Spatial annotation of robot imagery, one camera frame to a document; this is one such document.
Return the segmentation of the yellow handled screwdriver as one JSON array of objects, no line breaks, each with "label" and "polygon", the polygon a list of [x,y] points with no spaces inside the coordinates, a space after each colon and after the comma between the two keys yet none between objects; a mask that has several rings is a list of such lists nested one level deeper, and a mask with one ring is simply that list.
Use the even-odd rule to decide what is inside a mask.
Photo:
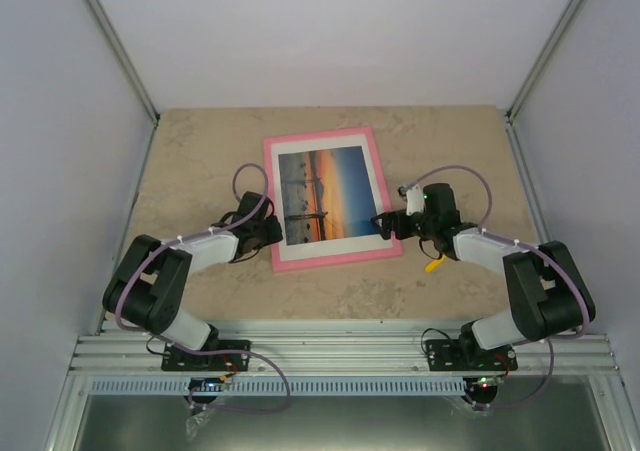
[{"label": "yellow handled screwdriver", "polygon": [[430,263],[428,263],[425,266],[425,272],[426,273],[432,273],[434,272],[439,266],[442,265],[442,263],[445,261],[446,257],[445,256],[441,256],[437,259],[432,260]]}]

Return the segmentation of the pink picture frame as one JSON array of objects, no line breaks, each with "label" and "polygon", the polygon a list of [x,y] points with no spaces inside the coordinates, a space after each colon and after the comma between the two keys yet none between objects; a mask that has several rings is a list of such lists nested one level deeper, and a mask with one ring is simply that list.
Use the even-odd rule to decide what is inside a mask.
[{"label": "pink picture frame", "polygon": [[269,179],[269,197],[283,230],[283,241],[271,251],[276,272],[298,271],[321,266],[335,266],[362,261],[399,257],[403,254],[398,240],[383,240],[378,233],[356,238],[289,245],[285,239],[282,201],[279,183],[278,156],[285,153],[312,151],[347,146],[363,148],[369,178],[373,188],[377,215],[391,209],[381,160],[373,130],[370,127],[345,128],[330,131],[271,137],[264,140],[264,164]]}]

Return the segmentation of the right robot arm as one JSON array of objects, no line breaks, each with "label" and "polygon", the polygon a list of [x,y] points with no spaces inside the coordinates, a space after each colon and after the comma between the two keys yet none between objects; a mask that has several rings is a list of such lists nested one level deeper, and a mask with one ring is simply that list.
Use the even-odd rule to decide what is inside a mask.
[{"label": "right robot arm", "polygon": [[500,348],[583,331],[595,319],[593,299],[564,243],[510,240],[463,221],[446,183],[414,186],[400,194],[407,204],[404,211],[371,219],[383,239],[429,241],[440,258],[479,265],[505,280],[508,309],[461,328],[459,358],[467,368],[485,368]]}]

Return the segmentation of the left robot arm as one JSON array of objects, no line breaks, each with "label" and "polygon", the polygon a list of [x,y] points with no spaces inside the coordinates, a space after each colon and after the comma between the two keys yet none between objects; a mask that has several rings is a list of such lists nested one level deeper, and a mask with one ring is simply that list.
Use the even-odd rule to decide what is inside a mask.
[{"label": "left robot arm", "polygon": [[223,345],[217,328],[183,308],[187,279],[214,265],[249,260],[282,240],[272,201],[246,192],[237,210],[205,232],[169,241],[134,238],[103,294],[103,308],[123,327],[177,345],[195,369],[210,369]]}]

